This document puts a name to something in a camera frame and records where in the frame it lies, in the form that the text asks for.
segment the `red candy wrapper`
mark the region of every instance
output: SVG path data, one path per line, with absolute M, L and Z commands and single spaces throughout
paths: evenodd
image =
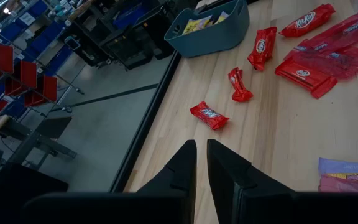
M 204 121 L 212 130 L 216 130 L 222 127 L 229 118 L 215 112 L 202 101 L 197 106 L 190 108 L 190 113 L 196 116 L 198 119 Z
M 280 34 L 285 37 L 300 37 L 328 21 L 335 9 L 330 4 L 322 4 L 313 11 L 293 21 Z
M 326 94 L 337 83 L 336 78 L 315 69 L 299 65 L 292 58 L 279 65 L 275 73 L 303 86 L 316 99 Z
M 272 57 L 276 32 L 277 27 L 257 31 L 254 49 L 248 56 L 248 61 L 256 70 L 262 71 L 265 61 Z
M 233 84 L 235 89 L 231 98 L 237 102 L 243 102 L 253 97 L 253 94 L 248 91 L 242 83 L 242 70 L 239 68 L 233 68 L 229 73 L 229 80 Z
M 335 52 L 358 42 L 358 13 L 313 37 L 307 44 L 319 52 Z
M 308 46 L 307 39 L 296 46 L 284 58 L 293 58 L 296 63 L 338 79 L 352 78 L 358 72 L 358 47 L 346 47 L 336 52 L 319 53 Z

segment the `concrete floor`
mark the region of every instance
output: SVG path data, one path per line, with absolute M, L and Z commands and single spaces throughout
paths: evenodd
M 72 54 L 57 73 L 68 81 L 73 81 L 85 95 L 71 89 L 60 106 L 158 84 L 170 59 L 171 57 L 163 60 L 154 58 L 150 63 L 129 71 L 125 71 L 119 64 L 107 65 L 98 70 Z M 67 86 L 63 82 L 59 82 L 59 85 L 61 88 Z M 48 118 L 73 117 L 57 141 L 78 155 L 75 159 L 61 154 L 57 157 L 48 156 L 39 171 L 69 183 L 69 191 L 107 192 L 154 92 L 155 88 L 76 106 L 71 114 L 64 111 L 49 113 Z M 47 114 L 52 106 L 46 104 L 35 109 Z M 34 129 L 43 119 L 35 111 L 30 111 L 21 123 Z M 4 142 L 11 149 L 20 144 L 9 137 Z M 12 155 L 2 144 L 1 138 L 0 149 L 4 150 L 5 159 Z M 38 163 L 43 154 L 44 152 L 33 149 L 27 160 Z

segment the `yellow candy bag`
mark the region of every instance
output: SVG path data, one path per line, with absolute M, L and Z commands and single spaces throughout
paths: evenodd
M 220 22 L 222 22 L 223 20 L 225 20 L 229 15 L 225 12 L 222 12 L 221 15 L 219 16 L 218 20 L 215 22 L 215 24 L 218 24 Z
M 203 29 L 207 25 L 211 17 L 212 16 L 208 16 L 203 19 L 197 19 L 197 20 L 189 19 L 186 28 L 183 31 L 183 35 Z

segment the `workbench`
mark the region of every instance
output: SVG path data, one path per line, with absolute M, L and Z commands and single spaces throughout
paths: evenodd
M 277 33 L 273 58 L 263 72 L 247 57 L 258 29 L 289 23 L 331 3 L 336 13 L 321 27 L 299 38 Z M 358 1 L 260 0 L 249 5 L 250 26 L 235 48 L 195 58 L 182 58 L 142 146 L 126 191 L 134 192 L 158 173 L 187 139 L 198 150 L 195 223 L 217 223 L 208 182 L 207 139 L 217 139 L 261 171 L 294 190 L 317 191 L 318 159 L 358 162 L 358 75 L 340 81 L 320 99 L 276 74 L 284 56 L 302 40 L 358 12 Z M 243 69 L 243 82 L 254 97 L 245 103 L 231 99 L 234 89 L 227 74 Z M 190 113 L 200 101 L 230 118 L 212 131 Z

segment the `teal plastic basket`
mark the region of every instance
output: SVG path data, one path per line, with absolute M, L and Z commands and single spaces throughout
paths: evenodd
M 222 22 L 182 35 L 189 19 L 202 19 L 210 15 L 215 18 L 222 12 L 229 15 Z M 183 10 L 173 21 L 164 39 L 182 56 L 194 57 L 237 46 L 244 39 L 248 26 L 246 0 L 233 0 L 200 14 L 194 13 L 191 9 Z

